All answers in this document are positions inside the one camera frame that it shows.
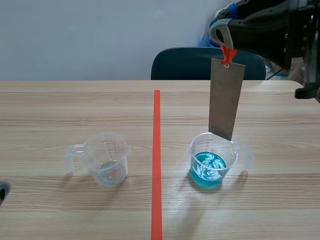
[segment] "chair backrest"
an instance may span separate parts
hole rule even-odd
[[[222,50],[213,47],[163,50],[153,61],[151,80],[210,80],[211,58],[223,59]],[[238,51],[232,61],[246,66],[244,80],[266,79],[266,66],[260,56]]]

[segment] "cup rim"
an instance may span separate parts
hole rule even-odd
[[[202,166],[205,167],[206,169],[215,170],[215,171],[223,171],[223,170],[228,170],[228,169],[230,169],[230,168],[237,162],[237,160],[238,160],[238,157],[239,157],[239,153],[238,153],[238,152],[235,152],[235,151],[231,150],[232,153],[235,153],[235,154],[236,154],[235,160],[234,160],[234,162],[233,162],[230,166],[225,167],[225,168],[213,168],[213,167],[206,166],[206,165],[204,165],[202,162],[200,162],[200,161],[196,158],[195,155],[193,155],[193,154],[191,153],[191,148],[192,148],[192,145],[194,144],[194,141],[195,141],[198,137],[200,137],[201,135],[207,135],[207,134],[214,135],[212,132],[205,132],[205,133],[199,134],[198,136],[196,136],[196,137],[192,140],[191,145],[190,145],[190,146],[188,147],[188,149],[187,149],[187,153],[188,153],[189,155],[191,155],[191,157],[193,157],[200,165],[202,165]]]
[[[122,158],[116,162],[115,164],[111,165],[111,166],[107,166],[107,167],[104,167],[104,168],[99,168],[99,169],[96,169],[96,168],[90,168],[86,163],[84,163],[87,167],[88,170],[92,170],[92,171],[105,171],[105,170],[108,170],[108,169],[111,169],[113,167],[115,167],[116,165],[120,164],[124,159],[125,157],[131,152],[131,147],[127,144],[126,140],[119,134],[116,134],[116,133],[113,133],[113,132],[103,132],[103,133],[99,133],[98,135],[94,135],[92,137],[90,137],[87,141],[85,141],[85,143],[83,144],[83,148],[86,147],[86,144],[93,140],[94,138],[96,137],[99,137],[99,136],[102,136],[102,135],[113,135],[113,136],[117,136],[121,139],[121,141],[124,143],[127,151],[125,152],[125,154],[123,154]]]

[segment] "blue water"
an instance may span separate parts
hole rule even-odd
[[[209,168],[224,169],[226,167],[226,163],[223,159],[212,152],[200,152],[195,155],[195,157],[199,162]],[[194,160],[191,166],[191,174],[197,184],[204,187],[210,187],[221,183],[226,174],[226,170],[207,169]]]

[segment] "white wall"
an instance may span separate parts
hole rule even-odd
[[[0,80],[145,80],[229,0],[2,0]]]

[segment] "dark object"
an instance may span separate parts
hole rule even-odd
[[[227,19],[228,9],[217,16],[210,39],[229,48],[263,56],[283,69],[291,59],[304,57],[304,88],[298,99],[314,98],[320,87],[320,0],[241,0],[238,19]]]
[[[212,47],[163,50],[153,61],[151,80],[210,80],[212,58],[222,60],[222,50]],[[266,79],[266,66],[258,55],[238,51],[232,61],[246,66],[244,80]]]
[[[268,77],[266,80],[271,79],[273,76],[277,75],[278,73],[280,73],[283,70],[283,68],[281,68],[279,71],[275,72],[273,75],[271,75],[270,77]]]
[[[5,181],[0,181],[0,206],[10,192],[10,185]]]

